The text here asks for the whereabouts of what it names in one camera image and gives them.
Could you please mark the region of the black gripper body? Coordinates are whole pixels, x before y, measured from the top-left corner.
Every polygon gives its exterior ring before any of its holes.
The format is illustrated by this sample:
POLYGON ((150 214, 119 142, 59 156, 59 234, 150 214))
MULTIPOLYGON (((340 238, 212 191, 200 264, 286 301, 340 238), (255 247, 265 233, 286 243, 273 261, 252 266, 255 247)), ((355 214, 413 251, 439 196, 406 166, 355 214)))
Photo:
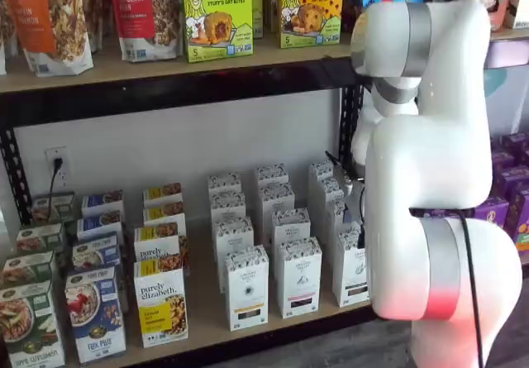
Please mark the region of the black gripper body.
POLYGON ((363 220, 365 215, 364 178, 354 168, 342 164, 334 166, 334 175, 344 193, 344 201, 352 220, 363 220))

